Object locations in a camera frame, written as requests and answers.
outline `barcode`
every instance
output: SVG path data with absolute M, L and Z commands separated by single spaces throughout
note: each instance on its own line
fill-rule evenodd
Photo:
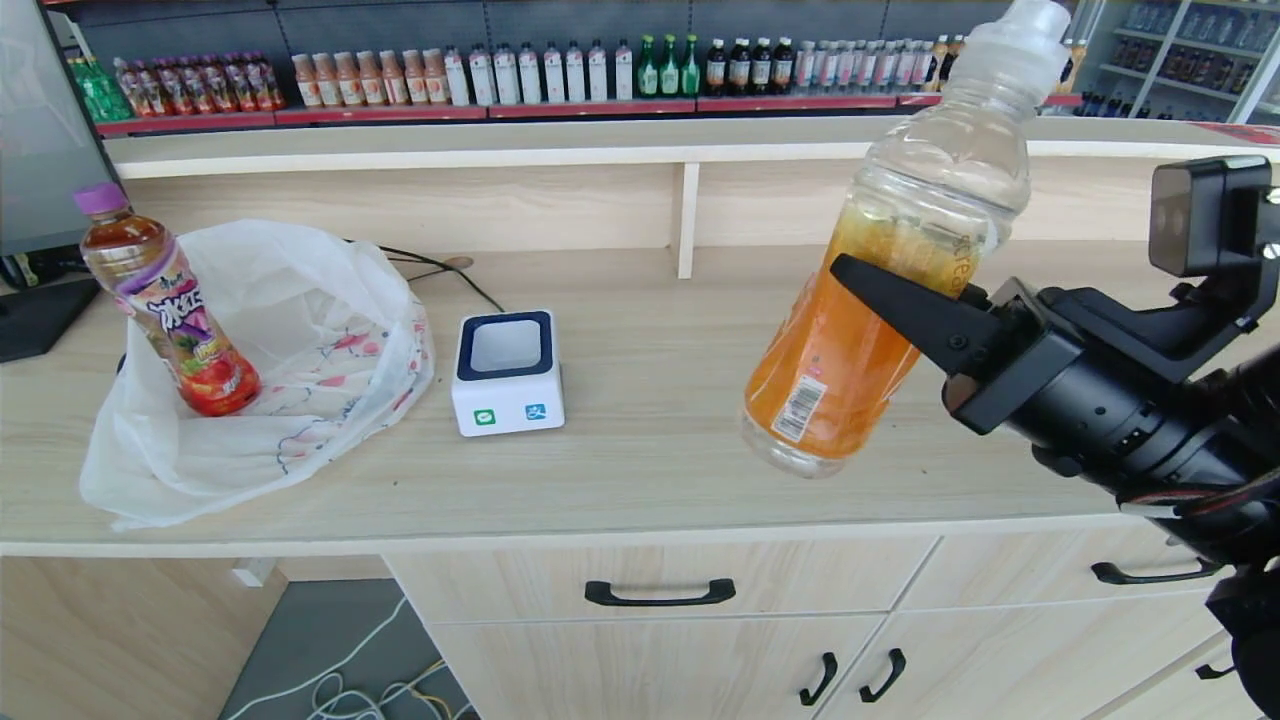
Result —
M 827 386 L 809 375 L 803 375 L 795 389 L 791 391 L 787 404 L 782 406 L 782 411 L 773 420 L 773 432 L 791 442 L 800 442 L 809 427 L 809 419 L 813 418 L 813 411 L 826 393 Z

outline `cabinet drawer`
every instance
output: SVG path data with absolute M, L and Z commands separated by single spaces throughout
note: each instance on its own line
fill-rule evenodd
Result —
M 882 618 L 502 623 L 428 632 L 484 720 L 809 720 Z
M 1132 575 L 1169 575 L 1199 569 L 1196 555 L 1170 547 L 1148 523 L 1096 530 L 948 536 L 911 584 L 908 610 L 1021 605 L 1066 600 L 1149 596 L 1210 588 L 1219 578 L 1115 585 L 1091 566 L 1111 562 Z
M 1196 669 L 1203 665 L 1213 670 L 1233 666 L 1231 639 L 1225 632 L 1085 720 L 1256 720 L 1262 715 L 1240 687 L 1239 675 L 1201 678 Z
M 572 547 L 385 560 L 428 623 L 860 612 L 888 610 L 934 541 Z M 609 598 L 626 605 L 602 605 Z

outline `orange liquid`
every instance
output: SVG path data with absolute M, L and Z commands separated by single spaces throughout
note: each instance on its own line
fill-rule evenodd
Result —
M 973 275 L 978 245 L 906 223 L 869 220 L 846 206 L 822 269 L 800 293 L 745 391 L 746 414 L 756 425 L 826 459 L 846 457 L 867 443 L 919 359 L 906 338 L 827 272 L 841 252 L 955 297 Z

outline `white plastic bag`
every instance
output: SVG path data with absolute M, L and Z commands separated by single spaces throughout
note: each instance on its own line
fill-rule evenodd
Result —
M 426 313 L 376 246 L 265 220 L 178 241 L 262 393 L 237 415 L 197 415 L 129 322 L 81 470 L 81 496 L 120 515 L 118 530 L 300 483 L 399 420 L 435 373 Z

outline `wooden countertop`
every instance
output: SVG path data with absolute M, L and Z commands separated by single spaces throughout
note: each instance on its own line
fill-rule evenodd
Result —
M 438 380 L 398 425 L 289 489 L 174 528 L 114 533 L 78 474 L 113 380 L 124 319 L 99 300 L 51 355 L 0 366 L 0 552 L 83 556 L 343 555 L 434 541 L 1114 516 L 1083 480 L 1036 465 L 1012 433 L 979 438 L 945 415 L 941 374 L 920 366 L 870 445 L 833 478 L 755 459 L 736 434 L 742 383 L 820 247 L 699 250 L 677 281 L 667 250 L 507 252 L 472 277 L 511 309 L 557 314 L 568 424 L 463 439 L 449 407 L 458 318 L 485 310 L 461 281 L 416 287 Z M 1162 302 L 1171 278 L 1137 242 L 1016 241 L 983 268 L 1038 284 L 1096 284 Z M 1263 323 L 1234 363 L 1280 340 Z
M 861 158 L 902 115 L 293 128 L 108 140 L 124 179 L 415 168 Z M 1046 117 L 1032 156 L 1190 159 L 1280 150 L 1190 123 Z

